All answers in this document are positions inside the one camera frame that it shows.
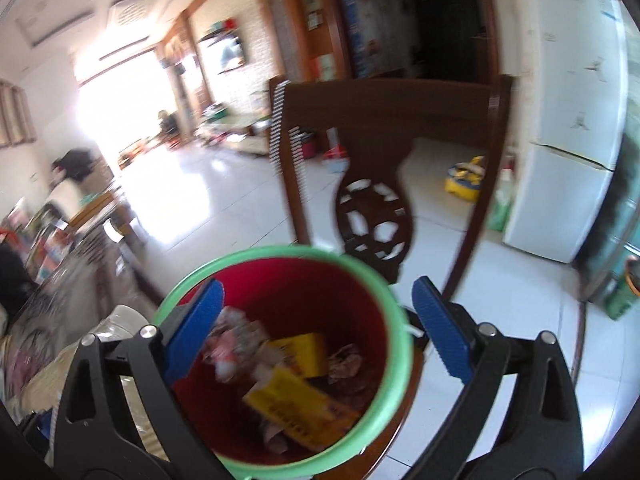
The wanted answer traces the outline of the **pink Pocky wrapper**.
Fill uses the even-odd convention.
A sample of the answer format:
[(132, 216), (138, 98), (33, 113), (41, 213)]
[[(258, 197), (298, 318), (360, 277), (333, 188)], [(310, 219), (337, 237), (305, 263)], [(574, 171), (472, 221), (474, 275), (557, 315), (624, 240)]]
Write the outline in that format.
[(203, 362), (215, 371), (217, 382), (228, 384), (242, 378), (262, 380), (284, 363), (284, 355), (273, 348), (264, 326), (245, 313), (223, 307), (201, 351)]

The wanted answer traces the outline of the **yellow packaging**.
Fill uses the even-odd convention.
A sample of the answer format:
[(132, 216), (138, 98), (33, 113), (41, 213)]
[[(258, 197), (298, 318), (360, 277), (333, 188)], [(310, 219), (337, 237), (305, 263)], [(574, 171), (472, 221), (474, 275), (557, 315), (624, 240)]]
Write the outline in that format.
[(315, 453), (343, 439), (361, 415), (282, 366), (243, 396), (243, 402), (297, 444)]

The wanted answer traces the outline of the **yellow snack box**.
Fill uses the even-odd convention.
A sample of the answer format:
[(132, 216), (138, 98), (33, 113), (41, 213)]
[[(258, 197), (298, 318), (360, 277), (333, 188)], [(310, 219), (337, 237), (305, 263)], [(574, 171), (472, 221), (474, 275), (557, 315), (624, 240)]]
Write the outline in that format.
[(278, 350), (284, 365), (303, 378), (328, 374), (328, 354), (322, 335), (308, 333), (270, 341), (270, 348)]

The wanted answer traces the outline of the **brown paper wrapper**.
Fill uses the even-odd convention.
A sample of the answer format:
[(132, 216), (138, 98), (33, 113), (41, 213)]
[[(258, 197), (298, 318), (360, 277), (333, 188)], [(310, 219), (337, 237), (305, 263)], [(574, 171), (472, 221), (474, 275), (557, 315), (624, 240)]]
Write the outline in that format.
[(351, 404), (370, 402), (378, 386), (378, 372), (356, 344), (346, 344), (329, 357), (328, 390)]

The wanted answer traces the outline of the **small red trash can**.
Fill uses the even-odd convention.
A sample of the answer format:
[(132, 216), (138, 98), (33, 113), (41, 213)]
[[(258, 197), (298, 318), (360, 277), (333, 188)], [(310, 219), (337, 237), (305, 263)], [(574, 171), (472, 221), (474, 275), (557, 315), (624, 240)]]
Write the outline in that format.
[(303, 159), (313, 159), (322, 153), (322, 139), (319, 133), (303, 132), (300, 135)]

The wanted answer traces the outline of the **black clothes pile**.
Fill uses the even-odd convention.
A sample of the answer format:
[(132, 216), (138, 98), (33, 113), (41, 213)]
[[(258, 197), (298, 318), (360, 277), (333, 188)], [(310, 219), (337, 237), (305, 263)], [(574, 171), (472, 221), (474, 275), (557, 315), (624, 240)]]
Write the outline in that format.
[(38, 285), (26, 271), (23, 261), (6, 244), (0, 246), (0, 304), (11, 324), (17, 313), (37, 290)]

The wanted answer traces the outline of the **red bin green rim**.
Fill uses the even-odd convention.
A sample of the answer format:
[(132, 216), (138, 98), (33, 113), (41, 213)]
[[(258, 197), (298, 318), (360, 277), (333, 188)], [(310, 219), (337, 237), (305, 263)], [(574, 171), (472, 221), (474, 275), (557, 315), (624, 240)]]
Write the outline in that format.
[(408, 387), (413, 351), (407, 315), (381, 274), (304, 245), (247, 249), (179, 282), (157, 322), (206, 284), (221, 288), (221, 310), (172, 388), (232, 477), (311, 477), (382, 434)]

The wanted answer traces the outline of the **yellow bag on floor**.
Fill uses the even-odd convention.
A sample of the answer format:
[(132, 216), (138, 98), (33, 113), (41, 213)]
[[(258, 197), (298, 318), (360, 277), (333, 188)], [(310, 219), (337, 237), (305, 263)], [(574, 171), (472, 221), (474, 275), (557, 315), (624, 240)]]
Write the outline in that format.
[(484, 156), (476, 156), (469, 162), (456, 162), (446, 175), (444, 190), (457, 198), (475, 203), (485, 177)]

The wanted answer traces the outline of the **white refrigerator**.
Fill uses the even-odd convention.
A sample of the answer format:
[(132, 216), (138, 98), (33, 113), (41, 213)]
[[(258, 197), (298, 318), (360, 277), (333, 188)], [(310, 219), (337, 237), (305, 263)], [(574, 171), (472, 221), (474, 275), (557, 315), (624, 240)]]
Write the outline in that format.
[(628, 65), (620, 0), (516, 0), (515, 194), (504, 242), (570, 263), (617, 162)]

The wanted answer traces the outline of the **low TV cabinet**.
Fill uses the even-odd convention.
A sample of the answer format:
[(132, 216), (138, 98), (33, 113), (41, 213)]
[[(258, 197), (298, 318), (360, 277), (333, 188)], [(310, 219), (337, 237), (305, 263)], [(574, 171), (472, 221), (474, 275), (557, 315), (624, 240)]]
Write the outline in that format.
[(269, 155), (270, 116), (235, 113), (224, 105), (204, 110), (195, 136), (204, 145), (255, 155)]

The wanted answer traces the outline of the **dark wooden chair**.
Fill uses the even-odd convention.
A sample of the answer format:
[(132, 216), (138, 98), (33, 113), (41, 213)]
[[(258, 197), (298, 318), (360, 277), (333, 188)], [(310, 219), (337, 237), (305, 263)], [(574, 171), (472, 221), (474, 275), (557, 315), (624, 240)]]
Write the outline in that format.
[(445, 299), (454, 299), (494, 196), (506, 151), (514, 84), (510, 75), (501, 75), (492, 84), (271, 78), (270, 158), (282, 178), (295, 243), (311, 242), (305, 211), (305, 161), (295, 144), (299, 133), (336, 129), (348, 166), (334, 197), (335, 226), (346, 254), (367, 263), (390, 284), (398, 282), (414, 237), (413, 211), (399, 174), (414, 141), (484, 148), (480, 196), (442, 289)]

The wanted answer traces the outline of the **wall mounted television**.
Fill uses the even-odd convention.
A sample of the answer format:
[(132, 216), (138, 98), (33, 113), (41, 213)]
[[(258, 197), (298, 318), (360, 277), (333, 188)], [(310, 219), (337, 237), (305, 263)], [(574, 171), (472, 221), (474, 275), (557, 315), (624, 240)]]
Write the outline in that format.
[(246, 64), (242, 39), (235, 29), (210, 32), (198, 44), (215, 74), (228, 73)]

